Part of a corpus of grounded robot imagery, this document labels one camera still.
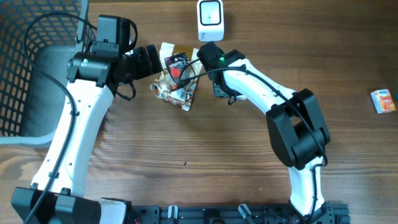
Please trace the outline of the orange Kleenex tissue pack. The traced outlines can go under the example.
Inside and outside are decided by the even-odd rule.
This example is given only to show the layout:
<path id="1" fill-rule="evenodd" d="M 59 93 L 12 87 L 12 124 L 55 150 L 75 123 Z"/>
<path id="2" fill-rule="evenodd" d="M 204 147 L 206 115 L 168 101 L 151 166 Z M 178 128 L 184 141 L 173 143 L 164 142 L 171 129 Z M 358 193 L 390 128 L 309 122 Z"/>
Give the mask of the orange Kleenex tissue pack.
<path id="1" fill-rule="evenodd" d="M 390 113 L 396 110 L 392 96 L 388 89 L 381 89 L 371 92 L 377 114 Z"/>

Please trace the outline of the hex wrench set package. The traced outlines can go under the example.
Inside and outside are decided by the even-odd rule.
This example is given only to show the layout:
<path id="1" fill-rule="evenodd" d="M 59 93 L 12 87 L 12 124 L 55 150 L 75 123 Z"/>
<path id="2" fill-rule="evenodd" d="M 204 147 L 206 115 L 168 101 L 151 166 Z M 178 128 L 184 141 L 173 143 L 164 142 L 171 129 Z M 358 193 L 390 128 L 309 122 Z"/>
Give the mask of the hex wrench set package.
<path id="1" fill-rule="evenodd" d="M 186 53 L 183 52 L 164 58 L 164 62 L 167 72 L 165 75 L 165 82 L 169 89 L 168 92 L 172 92 L 173 87 L 177 84 L 180 78 L 182 69 L 188 63 L 188 57 Z"/>

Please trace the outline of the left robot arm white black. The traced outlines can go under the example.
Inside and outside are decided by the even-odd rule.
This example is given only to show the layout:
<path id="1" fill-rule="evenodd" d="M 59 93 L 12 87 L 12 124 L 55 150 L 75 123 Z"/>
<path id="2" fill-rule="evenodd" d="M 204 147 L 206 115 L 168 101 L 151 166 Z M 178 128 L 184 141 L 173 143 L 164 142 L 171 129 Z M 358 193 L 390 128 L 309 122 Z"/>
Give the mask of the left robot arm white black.
<path id="1" fill-rule="evenodd" d="M 137 47 L 136 24 L 101 15 L 97 37 L 68 62 L 66 99 L 49 151 L 28 188 L 12 206 L 24 223 L 137 223 L 130 201 L 84 197 L 93 146 L 118 87 L 159 73 L 154 46 Z"/>

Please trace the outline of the red Kleenex tissue pack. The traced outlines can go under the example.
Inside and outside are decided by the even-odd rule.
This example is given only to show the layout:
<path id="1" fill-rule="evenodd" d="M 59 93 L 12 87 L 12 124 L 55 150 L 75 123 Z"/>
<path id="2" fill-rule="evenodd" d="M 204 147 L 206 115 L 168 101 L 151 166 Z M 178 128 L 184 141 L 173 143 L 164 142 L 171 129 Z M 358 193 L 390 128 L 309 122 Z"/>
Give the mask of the red Kleenex tissue pack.
<path id="1" fill-rule="evenodd" d="M 239 96 L 236 97 L 236 99 L 237 99 L 237 100 L 246 100 L 247 97 L 244 96 L 244 95 L 239 95 Z"/>

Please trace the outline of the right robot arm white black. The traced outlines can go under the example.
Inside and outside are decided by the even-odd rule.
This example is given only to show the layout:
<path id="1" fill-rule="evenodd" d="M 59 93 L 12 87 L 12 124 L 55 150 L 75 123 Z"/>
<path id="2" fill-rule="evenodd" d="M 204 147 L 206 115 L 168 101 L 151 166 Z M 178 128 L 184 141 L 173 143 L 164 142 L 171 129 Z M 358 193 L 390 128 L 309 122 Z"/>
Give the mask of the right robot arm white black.
<path id="1" fill-rule="evenodd" d="M 225 53 L 214 42 L 202 45 L 197 57 L 215 97 L 232 105 L 244 96 L 265 114 L 272 150 L 289 170 L 292 208 L 305 223 L 320 218 L 325 203 L 320 169 L 328 165 L 330 132 L 314 93 L 276 83 L 238 50 Z"/>

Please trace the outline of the beige snack bag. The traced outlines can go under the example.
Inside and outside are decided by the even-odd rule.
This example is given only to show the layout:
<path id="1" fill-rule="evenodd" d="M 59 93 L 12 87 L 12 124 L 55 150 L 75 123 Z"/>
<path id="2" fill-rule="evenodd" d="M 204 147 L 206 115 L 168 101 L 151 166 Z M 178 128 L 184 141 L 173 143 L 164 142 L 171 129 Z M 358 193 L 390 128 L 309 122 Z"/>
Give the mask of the beige snack bag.
<path id="1" fill-rule="evenodd" d="M 199 79 L 190 80 L 178 90 L 173 87 L 179 79 L 200 74 L 203 65 L 197 57 L 198 49 L 164 42 L 159 53 L 162 71 L 161 76 L 150 85 L 152 92 L 156 97 L 189 111 Z"/>

